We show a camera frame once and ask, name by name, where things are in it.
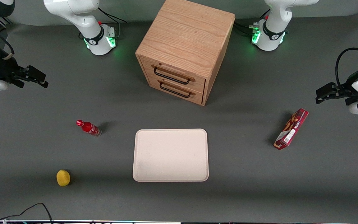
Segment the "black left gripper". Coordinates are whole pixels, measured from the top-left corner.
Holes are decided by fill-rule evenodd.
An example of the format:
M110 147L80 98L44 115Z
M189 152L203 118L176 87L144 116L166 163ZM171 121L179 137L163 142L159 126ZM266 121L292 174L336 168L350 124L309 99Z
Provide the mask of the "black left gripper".
M352 103L358 103L358 91L352 87L352 84L358 80L358 70L351 74L344 83L340 83L339 75L337 75L337 85L330 82L316 91L316 104L321 104L327 100L336 100L345 97L345 103L350 106Z

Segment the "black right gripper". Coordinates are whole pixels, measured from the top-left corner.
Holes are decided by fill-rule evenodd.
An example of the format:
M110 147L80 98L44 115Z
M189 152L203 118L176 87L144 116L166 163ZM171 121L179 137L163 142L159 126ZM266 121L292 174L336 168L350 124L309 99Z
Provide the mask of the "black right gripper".
M24 88L24 82L34 82L43 88L48 88L45 81L46 75L33 66L23 68L17 64L14 58L4 60L0 58L0 80L13 84L18 88Z

